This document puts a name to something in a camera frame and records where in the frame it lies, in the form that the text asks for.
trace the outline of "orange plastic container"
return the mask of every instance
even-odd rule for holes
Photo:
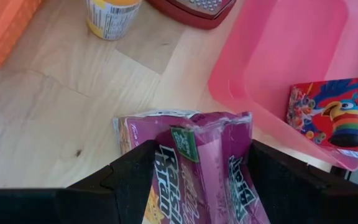
[[[0,0],[0,66],[42,0]]]

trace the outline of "pink plastic bin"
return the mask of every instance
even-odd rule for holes
[[[212,96],[282,144],[335,166],[358,159],[322,149],[283,119],[290,85],[358,77],[358,0],[247,0],[211,74]]]

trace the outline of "wood grain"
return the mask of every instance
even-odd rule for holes
[[[117,49],[162,74],[185,29],[144,1],[127,35],[118,40]]]
[[[115,116],[227,110],[206,84],[241,6],[205,31],[143,4],[109,42],[87,28],[84,1],[48,0],[0,70],[0,187],[66,187],[117,159]]]

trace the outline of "raisin bran box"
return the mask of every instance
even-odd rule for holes
[[[244,164],[249,113],[160,110],[114,119],[123,153],[155,139],[144,223],[269,223]]]
[[[287,123],[321,147],[358,158],[358,78],[293,85]]]

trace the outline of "cereal box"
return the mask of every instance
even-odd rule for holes
[[[287,123],[321,147],[358,157],[358,78],[293,85]]]

